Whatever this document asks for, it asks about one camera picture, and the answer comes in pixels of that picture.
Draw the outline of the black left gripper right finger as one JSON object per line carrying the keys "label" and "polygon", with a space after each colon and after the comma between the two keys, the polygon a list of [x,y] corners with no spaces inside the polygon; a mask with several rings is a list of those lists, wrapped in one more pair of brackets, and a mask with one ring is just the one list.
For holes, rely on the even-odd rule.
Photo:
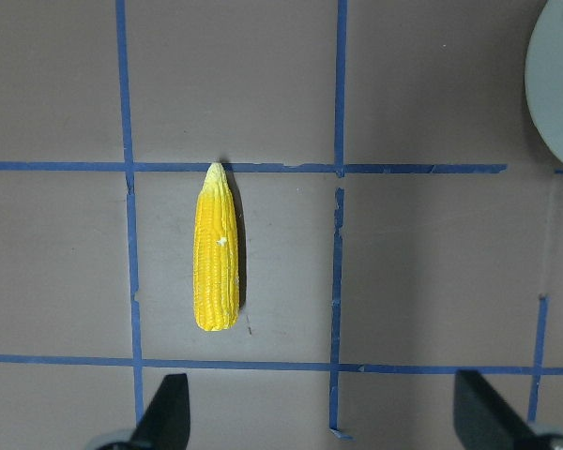
{"label": "black left gripper right finger", "polygon": [[523,449],[536,433],[476,370],[455,373],[453,427],[464,447]]}

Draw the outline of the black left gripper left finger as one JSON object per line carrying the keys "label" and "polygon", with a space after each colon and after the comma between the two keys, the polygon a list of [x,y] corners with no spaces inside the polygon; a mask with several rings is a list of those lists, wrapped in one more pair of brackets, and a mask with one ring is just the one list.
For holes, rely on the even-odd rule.
{"label": "black left gripper left finger", "polygon": [[190,392],[186,374],[166,375],[131,434],[132,449],[184,450],[190,440]]}

